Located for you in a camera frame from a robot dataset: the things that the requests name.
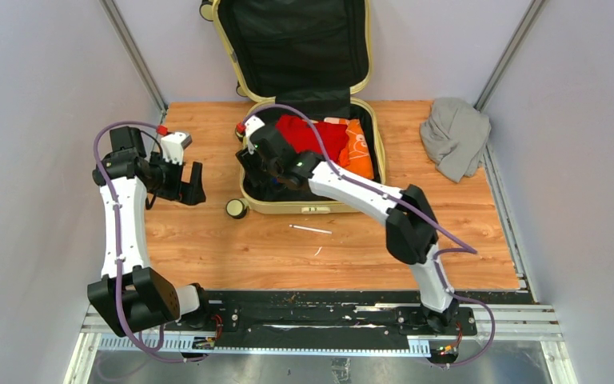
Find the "gray floor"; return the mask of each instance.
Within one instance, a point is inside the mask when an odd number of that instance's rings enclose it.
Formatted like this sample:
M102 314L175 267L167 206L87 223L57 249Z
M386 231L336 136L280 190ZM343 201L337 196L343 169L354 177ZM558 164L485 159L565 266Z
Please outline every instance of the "gray floor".
M460 346L464 358L480 348ZM120 378L145 361L142 352L103 352L100 369L106 378ZM94 368L89 383L100 384ZM321 356L213 355L186 365L151 361L117 382L221 384L373 384L373 383L551 383L538 342L495 342L491 350L465 367L442 371L415 358L330 358Z

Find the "open suitcase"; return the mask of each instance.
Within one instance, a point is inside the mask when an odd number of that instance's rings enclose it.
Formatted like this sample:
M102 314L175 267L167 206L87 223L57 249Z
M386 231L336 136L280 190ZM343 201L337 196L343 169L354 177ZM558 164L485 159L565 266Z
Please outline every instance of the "open suitcase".
M237 74L238 91L257 103L250 113L276 102L313 120L359 119L373 181L385 183L385 150L375 112L352 97L366 86L373 67L368 0L214 0L212 13ZM257 116L274 124L285 113L270 109ZM243 167L240 187L243 199L228 205L228 214L236 218L245 215L246 207L263 214L355 211L308 191L282 190L271 183L259 187Z

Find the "black mesh lining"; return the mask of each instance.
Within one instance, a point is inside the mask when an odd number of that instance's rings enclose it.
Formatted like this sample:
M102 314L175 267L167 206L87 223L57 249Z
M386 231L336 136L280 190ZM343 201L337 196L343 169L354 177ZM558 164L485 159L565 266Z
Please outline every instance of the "black mesh lining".
M272 108L263 110L257 113L257 116L267 125L275 125L287 110ZM373 131L373 118L369 112L362 106L352 104L350 107L350 119L358 118L361 122L361 129L364 131L366 144L368 144L373 162L373 181L380 182L380 169L377 165L377 156L375 154L375 134ZM284 186L276 185L270 181L271 176L267 175L268 182L258 188L253 188L248 180L244 181L244 190L251 197L263 202L317 202L328 201L329 198L316 196L309 191L304 190L289 190Z
M369 72L364 0L222 0L217 16L262 97L349 88Z

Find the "orange cloth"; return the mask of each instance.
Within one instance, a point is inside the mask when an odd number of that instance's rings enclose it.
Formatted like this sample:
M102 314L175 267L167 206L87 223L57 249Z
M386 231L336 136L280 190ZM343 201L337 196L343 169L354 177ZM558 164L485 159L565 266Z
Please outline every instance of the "orange cloth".
M345 118L325 118L324 122L331 124L347 124L347 146L340 152L338 164L349 172L358 174L362 178L373 180L373 162L371 162L368 144L364 136L364 130L358 119L347 120Z

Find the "wooden table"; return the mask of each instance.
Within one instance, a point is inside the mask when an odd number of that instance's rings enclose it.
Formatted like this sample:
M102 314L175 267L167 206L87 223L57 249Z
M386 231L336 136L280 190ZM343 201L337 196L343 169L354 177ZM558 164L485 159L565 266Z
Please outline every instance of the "wooden table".
M484 170L459 184L427 158L418 126L431 102L371 102L385 145L388 181L413 183L428 196L439 223L480 251L447 254L449 281L460 290L515 290L519 282L505 243ZM234 220L225 204L240 198L240 144L233 128L249 102L171 104L170 130L184 130L193 144L185 160L202 162L206 203L183 206L157 200L146 213L153 266L176 286L206 289L415 290L409 268L385 249L385 230L363 214L263 215ZM185 169L189 177L189 167ZM289 228L298 224L332 235ZM442 238L441 248L450 246Z

